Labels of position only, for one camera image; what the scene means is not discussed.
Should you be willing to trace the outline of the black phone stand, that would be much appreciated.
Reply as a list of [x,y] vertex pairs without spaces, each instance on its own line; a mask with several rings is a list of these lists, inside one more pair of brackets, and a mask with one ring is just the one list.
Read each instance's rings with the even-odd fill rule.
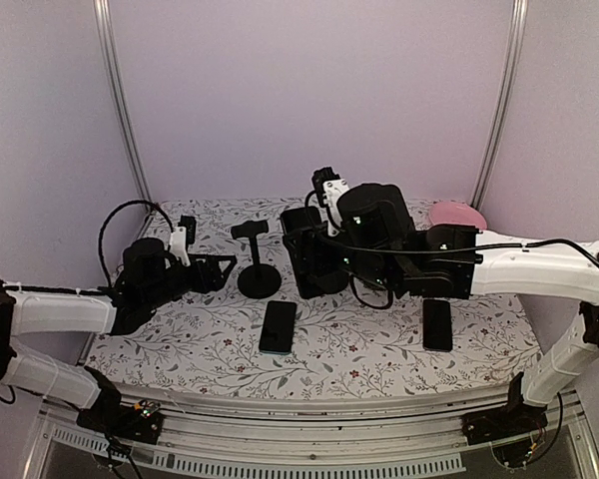
[[309,274],[307,284],[309,297],[336,294],[347,288],[348,274],[341,270],[324,275]]
[[253,263],[238,276],[239,292],[247,298],[264,299],[273,296],[281,287],[282,277],[272,265],[261,262],[258,236],[269,231],[266,220],[246,221],[231,228],[234,240],[246,239],[250,243]]

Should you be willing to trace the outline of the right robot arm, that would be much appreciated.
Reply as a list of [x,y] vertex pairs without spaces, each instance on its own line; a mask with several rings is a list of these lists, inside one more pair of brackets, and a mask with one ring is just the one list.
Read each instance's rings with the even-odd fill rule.
[[599,358],[599,240],[520,239],[448,224],[420,230],[398,187],[337,180],[315,183],[281,223],[305,298],[362,282],[389,299],[512,293],[578,300],[567,331],[511,381],[495,420],[503,434],[518,434]]

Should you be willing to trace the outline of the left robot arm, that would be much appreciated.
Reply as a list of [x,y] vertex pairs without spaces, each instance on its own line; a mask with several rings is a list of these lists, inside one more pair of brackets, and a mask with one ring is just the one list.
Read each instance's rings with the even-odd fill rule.
[[23,286],[0,278],[0,385],[19,387],[73,404],[108,433],[128,425],[116,386],[101,372],[72,366],[18,344],[42,332],[91,332],[124,336],[148,323],[157,310],[189,292],[224,288],[237,264],[233,255],[190,254],[184,241],[134,241],[123,252],[116,281],[96,290]]

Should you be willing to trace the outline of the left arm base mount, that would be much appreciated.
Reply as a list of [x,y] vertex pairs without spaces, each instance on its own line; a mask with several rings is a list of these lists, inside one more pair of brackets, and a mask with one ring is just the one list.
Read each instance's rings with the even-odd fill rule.
[[165,419],[161,404],[141,399],[124,405],[120,391],[106,376],[89,366],[86,371],[100,390],[94,404],[78,413],[77,425],[108,437],[156,445]]

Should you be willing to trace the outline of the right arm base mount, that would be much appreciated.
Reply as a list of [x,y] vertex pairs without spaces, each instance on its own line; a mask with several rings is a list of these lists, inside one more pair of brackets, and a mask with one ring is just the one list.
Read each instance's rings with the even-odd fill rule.
[[504,405],[461,416],[461,431],[469,445],[529,433],[547,425],[547,406],[533,406],[524,399],[523,376],[519,372],[510,382]]

